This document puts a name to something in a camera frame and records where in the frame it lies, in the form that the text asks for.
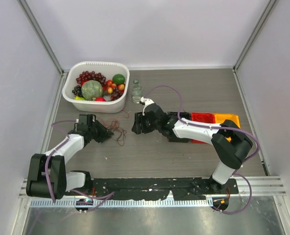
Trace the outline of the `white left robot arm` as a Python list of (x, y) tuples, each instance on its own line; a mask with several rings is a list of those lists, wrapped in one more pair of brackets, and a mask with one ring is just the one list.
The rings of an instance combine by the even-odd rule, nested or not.
[(64, 140), (45, 153), (36, 153), (30, 159), (26, 194), (30, 197), (61, 199), (66, 192), (76, 190), (81, 195), (92, 191), (90, 173), (83, 170), (66, 171), (67, 162), (91, 141), (104, 143), (114, 133), (106, 128), (96, 115), (80, 114), (73, 129)]

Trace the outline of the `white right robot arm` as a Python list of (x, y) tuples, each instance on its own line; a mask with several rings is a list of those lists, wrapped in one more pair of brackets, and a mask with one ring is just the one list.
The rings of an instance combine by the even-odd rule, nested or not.
[(231, 120), (223, 123), (201, 123), (165, 113), (156, 103), (146, 104), (134, 114), (132, 132), (147, 134), (158, 131), (168, 139), (201, 141), (214, 147), (220, 161), (209, 179), (214, 193), (221, 193), (227, 181), (244, 163), (253, 143)]

